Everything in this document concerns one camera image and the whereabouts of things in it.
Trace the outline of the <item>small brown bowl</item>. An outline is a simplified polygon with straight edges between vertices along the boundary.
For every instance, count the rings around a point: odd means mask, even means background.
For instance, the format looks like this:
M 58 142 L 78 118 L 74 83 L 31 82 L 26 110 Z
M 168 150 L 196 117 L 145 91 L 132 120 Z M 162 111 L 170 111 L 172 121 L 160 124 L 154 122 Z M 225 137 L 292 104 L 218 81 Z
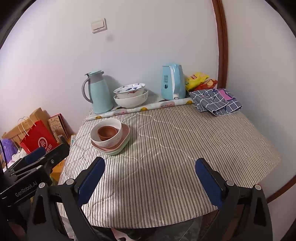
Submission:
M 114 137 L 117 133 L 118 129 L 113 126 L 102 126 L 97 131 L 97 134 L 101 141 L 106 141 Z

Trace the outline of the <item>white round bowl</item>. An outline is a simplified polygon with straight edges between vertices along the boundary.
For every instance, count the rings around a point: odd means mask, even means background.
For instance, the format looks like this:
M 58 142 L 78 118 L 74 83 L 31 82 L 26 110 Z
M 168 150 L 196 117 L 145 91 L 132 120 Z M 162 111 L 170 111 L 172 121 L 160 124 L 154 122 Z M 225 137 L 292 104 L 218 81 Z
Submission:
M 102 126 L 113 126 L 118 129 L 118 133 L 114 137 L 112 137 L 106 141 L 101 141 L 98 134 L 97 134 L 97 131 Z M 123 134 L 123 130 L 122 130 L 121 122 L 115 118 L 109 118 L 109 119 L 100 121 L 98 124 L 96 124 L 92 128 L 92 130 L 90 132 L 90 138 L 99 147 L 110 148 L 110 147 L 114 147 L 116 144 L 119 143 L 119 141 L 122 137 L 122 134 Z

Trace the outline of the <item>pink square plate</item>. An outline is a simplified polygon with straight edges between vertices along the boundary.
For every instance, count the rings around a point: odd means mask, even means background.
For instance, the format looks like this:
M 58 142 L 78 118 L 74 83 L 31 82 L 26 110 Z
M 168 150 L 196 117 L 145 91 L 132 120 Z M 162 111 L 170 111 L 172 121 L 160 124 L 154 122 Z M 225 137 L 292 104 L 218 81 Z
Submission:
M 125 146 L 130 141 L 130 127 L 123 123 L 122 130 L 123 130 L 123 134 L 122 134 L 121 140 L 114 147 L 102 148 L 102 147 L 99 147 L 97 144 L 95 144 L 95 142 L 93 142 L 93 141 L 91 141 L 91 144 L 93 145 L 93 147 L 98 149 L 100 152 L 103 152 L 103 153 L 111 155 L 111 156 L 117 155 L 125 148 Z

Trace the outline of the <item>red paper shopping bag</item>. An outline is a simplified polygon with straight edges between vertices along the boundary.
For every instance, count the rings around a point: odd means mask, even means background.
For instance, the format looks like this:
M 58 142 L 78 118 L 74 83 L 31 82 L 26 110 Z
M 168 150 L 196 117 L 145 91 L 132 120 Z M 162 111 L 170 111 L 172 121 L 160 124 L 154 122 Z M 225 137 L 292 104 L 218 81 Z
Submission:
M 27 154 L 30 154 L 39 147 L 43 147 L 46 153 L 48 153 L 58 146 L 56 139 L 41 120 L 33 122 L 29 117 L 27 117 L 27 119 L 25 119 L 25 117 L 19 118 L 18 122 L 20 120 L 23 120 L 21 122 L 21 127 L 25 132 L 23 134 L 23 139 L 20 141 L 20 147 L 22 147 Z M 25 121 L 32 123 L 28 131 L 26 131 L 23 126 Z

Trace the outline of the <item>purple plush item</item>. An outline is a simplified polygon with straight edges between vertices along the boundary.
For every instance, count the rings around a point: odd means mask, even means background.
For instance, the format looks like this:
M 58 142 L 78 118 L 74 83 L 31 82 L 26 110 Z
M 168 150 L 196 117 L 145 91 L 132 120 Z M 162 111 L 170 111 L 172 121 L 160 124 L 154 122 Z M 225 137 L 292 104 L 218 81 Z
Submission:
M 2 139 L 1 143 L 1 157 L 4 161 L 9 163 L 12 160 L 12 155 L 16 154 L 18 149 L 10 139 Z

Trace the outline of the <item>brown paper bag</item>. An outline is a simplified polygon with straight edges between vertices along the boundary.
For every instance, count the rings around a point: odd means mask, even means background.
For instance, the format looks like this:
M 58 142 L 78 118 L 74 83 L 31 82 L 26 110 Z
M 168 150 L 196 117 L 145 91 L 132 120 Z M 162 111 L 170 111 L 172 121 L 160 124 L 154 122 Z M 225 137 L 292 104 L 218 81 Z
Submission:
M 29 116 L 23 116 L 20 120 L 18 120 L 17 125 L 7 133 L 4 133 L 2 138 L 11 140 L 13 144 L 19 148 L 20 142 L 24 139 L 26 132 L 29 131 L 29 129 L 33 126 L 33 123 L 36 121 L 42 121 L 47 130 L 51 133 L 48 125 L 49 117 L 50 115 L 46 110 L 38 108 L 34 110 Z

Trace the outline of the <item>light blue thermos jug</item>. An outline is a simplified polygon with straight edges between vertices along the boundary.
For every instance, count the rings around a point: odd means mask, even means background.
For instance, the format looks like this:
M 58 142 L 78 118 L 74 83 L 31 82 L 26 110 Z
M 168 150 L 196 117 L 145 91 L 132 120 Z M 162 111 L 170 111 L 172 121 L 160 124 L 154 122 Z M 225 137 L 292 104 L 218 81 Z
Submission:
M 86 101 L 92 104 L 95 114 L 106 113 L 113 109 L 114 104 L 102 70 L 89 72 L 81 90 Z

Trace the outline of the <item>striped quilted table cover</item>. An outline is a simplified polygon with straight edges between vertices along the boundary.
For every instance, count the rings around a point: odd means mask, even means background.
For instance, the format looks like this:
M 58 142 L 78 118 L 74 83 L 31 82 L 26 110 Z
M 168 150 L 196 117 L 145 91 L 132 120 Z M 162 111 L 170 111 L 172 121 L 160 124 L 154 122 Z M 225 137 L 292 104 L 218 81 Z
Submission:
M 195 172 L 204 158 L 224 179 L 252 187 L 280 162 L 280 155 L 241 112 L 215 117 L 193 105 L 128 113 L 130 141 L 115 156 L 91 144 L 99 120 L 84 121 L 59 182 L 76 178 L 96 157 L 106 168 L 82 209 L 95 226 L 149 228 L 173 225 L 215 210 Z

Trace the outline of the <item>large white porcelain bowl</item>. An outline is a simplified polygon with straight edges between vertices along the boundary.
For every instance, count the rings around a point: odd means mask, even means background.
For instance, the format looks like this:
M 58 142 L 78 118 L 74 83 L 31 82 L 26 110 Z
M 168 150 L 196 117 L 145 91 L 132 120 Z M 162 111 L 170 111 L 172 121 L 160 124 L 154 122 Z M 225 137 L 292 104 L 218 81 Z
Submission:
M 122 108 L 135 108 L 144 104 L 148 99 L 149 91 L 144 90 L 144 93 L 138 96 L 119 99 L 117 95 L 113 97 L 115 103 Z

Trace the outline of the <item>blue patterned porcelain bowl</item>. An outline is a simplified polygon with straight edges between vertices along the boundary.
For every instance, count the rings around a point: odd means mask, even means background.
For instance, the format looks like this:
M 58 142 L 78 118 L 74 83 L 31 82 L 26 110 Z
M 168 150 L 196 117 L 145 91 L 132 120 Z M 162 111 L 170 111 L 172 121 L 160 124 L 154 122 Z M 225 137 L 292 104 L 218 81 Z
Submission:
M 134 83 L 119 87 L 113 91 L 118 99 L 131 98 L 144 93 L 144 83 Z

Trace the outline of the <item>rolled fruit print mat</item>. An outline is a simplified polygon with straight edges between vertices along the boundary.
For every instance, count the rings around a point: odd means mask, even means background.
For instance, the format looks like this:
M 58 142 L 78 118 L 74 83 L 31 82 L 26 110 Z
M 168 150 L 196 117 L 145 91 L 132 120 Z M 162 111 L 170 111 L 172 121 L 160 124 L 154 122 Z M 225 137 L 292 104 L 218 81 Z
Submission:
M 138 106 L 135 108 L 122 108 L 122 107 L 116 106 L 111 111 L 106 113 L 101 113 L 101 114 L 91 113 L 89 116 L 86 117 L 85 120 L 92 121 L 92 120 L 98 120 L 101 118 L 109 118 L 117 115 L 136 113 L 139 111 L 168 108 L 168 107 L 186 105 L 186 104 L 193 104 L 193 100 L 190 97 L 187 97 L 184 99 L 177 99 L 177 100 L 164 100 L 164 99 L 157 98 L 156 95 L 153 95 L 153 96 L 149 96 L 147 101 L 141 106 Z

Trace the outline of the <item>orange snack bag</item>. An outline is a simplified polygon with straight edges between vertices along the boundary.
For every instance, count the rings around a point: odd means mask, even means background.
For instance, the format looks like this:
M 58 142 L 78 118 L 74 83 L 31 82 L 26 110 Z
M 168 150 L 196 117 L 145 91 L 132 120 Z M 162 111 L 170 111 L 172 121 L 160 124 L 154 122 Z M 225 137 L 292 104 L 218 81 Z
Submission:
M 213 89 L 217 85 L 218 81 L 215 79 L 206 79 L 206 81 L 200 85 L 198 85 L 194 91 L 197 90 L 205 90 L 205 89 Z

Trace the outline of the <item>yellow chips bag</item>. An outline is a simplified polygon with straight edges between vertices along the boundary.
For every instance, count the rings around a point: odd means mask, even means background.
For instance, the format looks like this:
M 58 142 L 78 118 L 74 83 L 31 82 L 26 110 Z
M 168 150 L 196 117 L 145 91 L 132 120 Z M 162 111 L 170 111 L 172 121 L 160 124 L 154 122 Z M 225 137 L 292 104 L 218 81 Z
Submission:
M 196 87 L 198 87 L 200 84 L 203 84 L 208 78 L 209 78 L 209 75 L 202 72 L 197 72 L 189 77 L 186 77 L 185 88 L 187 92 L 190 92 Z

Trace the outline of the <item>brown wooden door frame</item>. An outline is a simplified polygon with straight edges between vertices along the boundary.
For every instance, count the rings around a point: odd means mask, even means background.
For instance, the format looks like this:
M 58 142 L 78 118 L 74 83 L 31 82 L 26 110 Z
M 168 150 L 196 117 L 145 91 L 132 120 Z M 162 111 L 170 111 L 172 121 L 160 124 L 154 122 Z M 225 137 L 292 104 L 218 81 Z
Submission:
M 228 33 L 226 16 L 221 0 L 212 0 L 218 38 L 218 88 L 225 88 L 228 75 Z

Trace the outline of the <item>white wall switch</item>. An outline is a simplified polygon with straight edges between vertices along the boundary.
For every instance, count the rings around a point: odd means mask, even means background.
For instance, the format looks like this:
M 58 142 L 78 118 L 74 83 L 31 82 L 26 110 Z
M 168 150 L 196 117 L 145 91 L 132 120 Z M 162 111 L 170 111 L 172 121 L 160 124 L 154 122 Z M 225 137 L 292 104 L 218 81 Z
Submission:
M 106 19 L 102 18 L 91 23 L 92 33 L 99 33 L 107 30 Z

